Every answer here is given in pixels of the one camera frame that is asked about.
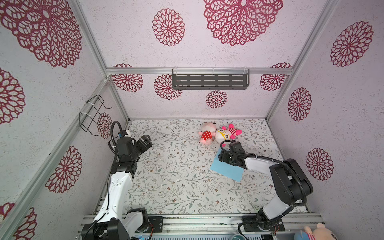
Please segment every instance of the black wire rack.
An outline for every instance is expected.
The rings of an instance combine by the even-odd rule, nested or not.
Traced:
[[[101,105],[96,108],[95,105],[97,104],[97,102],[100,102]],[[88,104],[91,104],[92,105],[92,109],[95,109],[96,112],[95,112],[95,115],[92,117],[89,113],[91,112],[91,110],[88,112],[88,113],[79,113],[79,127],[81,127],[82,130],[84,130],[85,132],[89,132],[91,135],[93,136],[98,136],[98,135],[95,135],[91,132],[91,130],[89,129],[91,124],[94,122],[96,125],[97,123],[95,122],[95,117],[99,114],[101,115],[100,113],[100,109],[101,107],[104,107],[105,109],[111,109],[112,107],[110,108],[107,108],[105,105],[104,105],[104,99],[100,96],[100,95],[95,95],[93,97],[91,97],[89,100],[86,101],[86,103]],[[85,118],[83,119],[83,121],[81,121],[81,117],[85,114]],[[84,122],[86,121],[86,119],[90,118],[91,119],[91,122],[89,123],[88,126],[84,125]]]

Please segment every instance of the floral tablecloth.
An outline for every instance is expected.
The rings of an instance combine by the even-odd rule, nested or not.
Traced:
[[[205,122],[217,128],[232,123],[247,152],[281,159],[264,120],[135,120],[129,130],[138,139],[150,135],[153,146],[140,156],[126,210],[145,207],[150,214],[255,213],[275,195],[272,180],[244,170],[241,182],[211,171],[219,144],[199,143]],[[293,212],[306,212],[305,207]]]

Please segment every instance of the small red flower pattern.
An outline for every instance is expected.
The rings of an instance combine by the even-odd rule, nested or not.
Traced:
[[[180,14],[173,9],[163,8],[152,21],[156,38],[165,46],[174,46],[183,39],[185,28]]]
[[[111,133],[112,120],[108,113],[102,113],[97,121],[97,130],[102,138],[108,138]]]
[[[35,235],[35,229],[37,227],[36,221],[37,214],[35,213],[35,208],[31,207],[29,213],[24,217],[22,224],[17,228],[15,234],[13,235],[14,240],[31,240]]]
[[[0,125],[18,118],[25,106],[25,95],[19,81],[0,68]]]
[[[5,217],[8,215],[14,205],[14,203],[7,202],[6,204],[0,206],[0,224],[2,221],[4,221]]]
[[[153,87],[157,95],[168,100],[178,98],[183,92],[183,90],[175,90],[172,88],[172,76],[169,74],[158,76]]]
[[[292,67],[289,63],[278,63],[272,65],[272,68],[290,68]],[[267,91],[274,91],[279,89],[283,84],[287,75],[284,74],[264,74],[260,78],[260,86],[262,89]]]
[[[288,101],[289,116],[295,121],[303,120],[310,112],[312,105],[310,92],[305,88],[293,91]]]
[[[224,91],[214,90],[205,98],[205,103],[211,108],[220,108],[227,103],[228,96]]]
[[[79,58],[79,25],[65,0],[0,0],[0,21],[40,61],[66,68]]]
[[[117,64],[114,68],[133,68],[128,64]],[[111,76],[117,87],[127,92],[136,92],[143,87],[143,78],[141,74],[117,74]]]
[[[331,49],[333,65],[345,67],[356,62],[372,42],[372,26],[360,21],[348,26],[336,38]]]
[[[45,186],[50,192],[68,191],[79,179],[83,167],[82,161],[79,151],[74,146],[70,146]]]
[[[244,45],[265,33],[283,0],[204,0],[207,28],[221,43]]]
[[[307,155],[306,162],[308,171],[318,180],[327,180],[333,174],[333,161],[323,149],[312,149]]]

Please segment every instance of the blue cloth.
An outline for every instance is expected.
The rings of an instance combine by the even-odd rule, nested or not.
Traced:
[[[243,176],[244,168],[235,167],[228,163],[219,161],[218,156],[220,153],[221,150],[217,153],[210,169],[220,174],[223,174],[224,176],[229,177],[230,179],[240,182],[241,177]]]

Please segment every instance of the stuffed animal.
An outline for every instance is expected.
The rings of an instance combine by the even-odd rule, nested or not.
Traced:
[[[216,126],[211,122],[206,122],[201,128],[199,135],[201,136],[200,142],[208,145],[213,142],[213,137],[216,135]]]
[[[235,129],[233,124],[230,124],[228,128],[222,127],[216,131],[216,141],[220,144],[224,140],[235,139],[236,136],[239,136],[243,131]]]
[[[308,226],[304,227],[304,231],[295,233],[294,240],[337,240],[333,232],[322,223],[317,224],[317,228],[312,232]]]

